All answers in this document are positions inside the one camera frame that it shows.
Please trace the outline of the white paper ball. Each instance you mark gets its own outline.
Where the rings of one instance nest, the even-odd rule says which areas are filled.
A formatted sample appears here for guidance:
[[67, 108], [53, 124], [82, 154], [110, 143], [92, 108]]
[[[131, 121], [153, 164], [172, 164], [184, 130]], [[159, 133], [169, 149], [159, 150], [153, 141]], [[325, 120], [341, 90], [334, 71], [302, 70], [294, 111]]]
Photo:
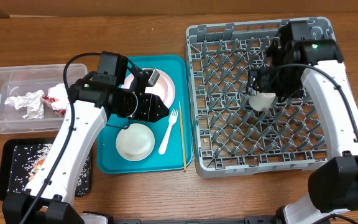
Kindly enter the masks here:
[[24, 119], [43, 119], [44, 118], [44, 103], [43, 97], [45, 93], [43, 90], [36, 92], [27, 92], [24, 96], [10, 96], [4, 104], [13, 106], [16, 110], [26, 108], [27, 113], [22, 116]]

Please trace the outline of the red snack wrapper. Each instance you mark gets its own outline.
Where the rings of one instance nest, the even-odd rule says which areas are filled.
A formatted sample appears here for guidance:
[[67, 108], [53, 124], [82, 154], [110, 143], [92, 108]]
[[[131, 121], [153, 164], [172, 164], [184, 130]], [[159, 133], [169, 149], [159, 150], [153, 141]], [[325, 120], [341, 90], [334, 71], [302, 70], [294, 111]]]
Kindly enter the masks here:
[[47, 96], [42, 98], [42, 101], [51, 109], [58, 117], [64, 117], [66, 113], [67, 104], [64, 101], [57, 101], [54, 98]]

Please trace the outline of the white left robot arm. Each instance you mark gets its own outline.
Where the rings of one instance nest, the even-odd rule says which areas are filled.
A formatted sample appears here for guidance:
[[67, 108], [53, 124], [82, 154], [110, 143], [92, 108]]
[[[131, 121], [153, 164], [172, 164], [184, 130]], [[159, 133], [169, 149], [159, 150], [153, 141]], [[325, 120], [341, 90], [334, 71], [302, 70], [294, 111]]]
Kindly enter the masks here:
[[24, 193], [8, 193], [2, 203], [6, 223], [113, 223], [113, 217], [73, 208], [81, 170], [92, 145], [112, 114], [129, 121], [156, 122], [170, 110], [159, 96], [146, 93], [160, 74], [142, 69], [127, 57], [97, 53], [98, 68], [69, 85], [68, 108], [44, 163]]

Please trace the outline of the small white bowl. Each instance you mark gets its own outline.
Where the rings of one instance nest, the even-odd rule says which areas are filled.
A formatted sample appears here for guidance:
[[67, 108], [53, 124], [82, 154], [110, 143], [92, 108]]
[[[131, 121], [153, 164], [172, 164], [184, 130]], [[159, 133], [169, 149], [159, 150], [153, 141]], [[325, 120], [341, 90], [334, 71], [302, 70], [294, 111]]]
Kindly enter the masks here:
[[119, 131], [116, 149], [121, 157], [128, 161], [141, 161], [150, 155], [155, 146], [152, 130], [144, 124], [131, 124]]

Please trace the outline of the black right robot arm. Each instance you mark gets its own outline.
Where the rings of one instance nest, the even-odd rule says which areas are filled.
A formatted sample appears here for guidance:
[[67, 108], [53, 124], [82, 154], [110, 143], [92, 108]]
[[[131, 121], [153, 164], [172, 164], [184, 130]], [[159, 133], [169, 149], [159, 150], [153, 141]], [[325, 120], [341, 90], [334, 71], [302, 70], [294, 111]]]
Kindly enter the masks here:
[[252, 69], [246, 92], [263, 111], [307, 91], [327, 146], [327, 162], [308, 179], [308, 193], [279, 208], [273, 223], [328, 223], [358, 210], [358, 109], [335, 40], [314, 40], [306, 21], [291, 21], [268, 47], [268, 68]]

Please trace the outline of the white cup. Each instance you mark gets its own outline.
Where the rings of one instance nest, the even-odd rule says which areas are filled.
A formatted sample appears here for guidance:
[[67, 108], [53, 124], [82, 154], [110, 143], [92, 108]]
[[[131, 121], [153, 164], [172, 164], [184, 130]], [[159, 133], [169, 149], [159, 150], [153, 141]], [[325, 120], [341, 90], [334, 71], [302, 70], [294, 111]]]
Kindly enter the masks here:
[[249, 104], [253, 110], [266, 111], [273, 104], [276, 98], [274, 93], [261, 93], [257, 92], [256, 95], [249, 96]]

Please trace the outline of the orange carrot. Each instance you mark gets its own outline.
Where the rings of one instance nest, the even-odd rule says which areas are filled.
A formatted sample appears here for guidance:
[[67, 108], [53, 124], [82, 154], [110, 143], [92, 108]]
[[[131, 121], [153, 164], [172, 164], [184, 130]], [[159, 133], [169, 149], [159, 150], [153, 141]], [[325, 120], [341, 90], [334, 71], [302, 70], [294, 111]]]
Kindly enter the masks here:
[[44, 163], [44, 159], [36, 160], [36, 162], [33, 164], [32, 168], [29, 172], [28, 181], [31, 181], [34, 178], [36, 173], [38, 173], [38, 171], [41, 169], [43, 163]]

